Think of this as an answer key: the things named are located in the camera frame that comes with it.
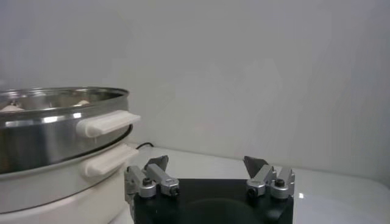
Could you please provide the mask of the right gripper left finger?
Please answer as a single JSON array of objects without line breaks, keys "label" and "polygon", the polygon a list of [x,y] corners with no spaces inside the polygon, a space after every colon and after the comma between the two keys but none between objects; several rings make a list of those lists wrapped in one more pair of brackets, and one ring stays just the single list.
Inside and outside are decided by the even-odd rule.
[{"label": "right gripper left finger", "polygon": [[177,178],[166,173],[168,155],[150,159],[141,169],[129,166],[125,171],[125,200],[135,197],[143,200],[155,198],[159,193],[170,198],[180,195],[180,183]]}]

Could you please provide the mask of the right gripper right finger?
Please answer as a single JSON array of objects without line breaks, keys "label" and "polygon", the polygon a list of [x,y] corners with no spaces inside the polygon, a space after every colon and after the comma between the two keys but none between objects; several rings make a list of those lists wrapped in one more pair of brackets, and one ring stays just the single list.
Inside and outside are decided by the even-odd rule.
[{"label": "right gripper right finger", "polygon": [[272,198],[286,200],[294,195],[295,173],[290,167],[282,167],[277,173],[275,168],[264,159],[245,156],[244,165],[250,178],[246,181],[246,194],[249,198],[258,198],[266,194]]}]

